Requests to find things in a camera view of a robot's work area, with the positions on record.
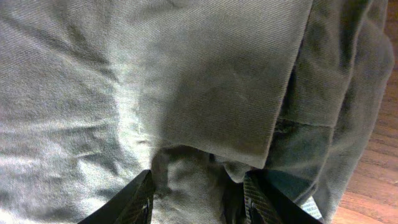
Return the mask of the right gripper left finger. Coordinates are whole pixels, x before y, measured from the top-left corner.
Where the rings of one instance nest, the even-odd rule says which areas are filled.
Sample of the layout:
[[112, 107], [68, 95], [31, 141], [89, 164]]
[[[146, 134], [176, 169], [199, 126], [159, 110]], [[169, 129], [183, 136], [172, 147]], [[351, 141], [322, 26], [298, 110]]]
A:
[[154, 192], [152, 173], [144, 170], [110, 201], [78, 224], [150, 224]]

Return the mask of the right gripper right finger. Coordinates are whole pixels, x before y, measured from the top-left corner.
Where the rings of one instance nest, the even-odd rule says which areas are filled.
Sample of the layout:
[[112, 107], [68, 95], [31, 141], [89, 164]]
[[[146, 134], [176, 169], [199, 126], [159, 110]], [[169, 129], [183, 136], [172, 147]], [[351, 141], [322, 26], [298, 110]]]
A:
[[245, 174], [243, 191], [248, 224], [322, 224], [270, 184], [263, 170]]

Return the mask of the grey shorts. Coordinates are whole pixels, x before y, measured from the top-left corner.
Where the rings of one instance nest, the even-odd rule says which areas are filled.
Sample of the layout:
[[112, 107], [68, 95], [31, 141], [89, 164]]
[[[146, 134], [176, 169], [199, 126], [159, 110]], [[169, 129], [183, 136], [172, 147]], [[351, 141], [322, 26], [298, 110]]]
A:
[[252, 170], [330, 223], [394, 66], [387, 1], [1, 1], [1, 222], [246, 223]]

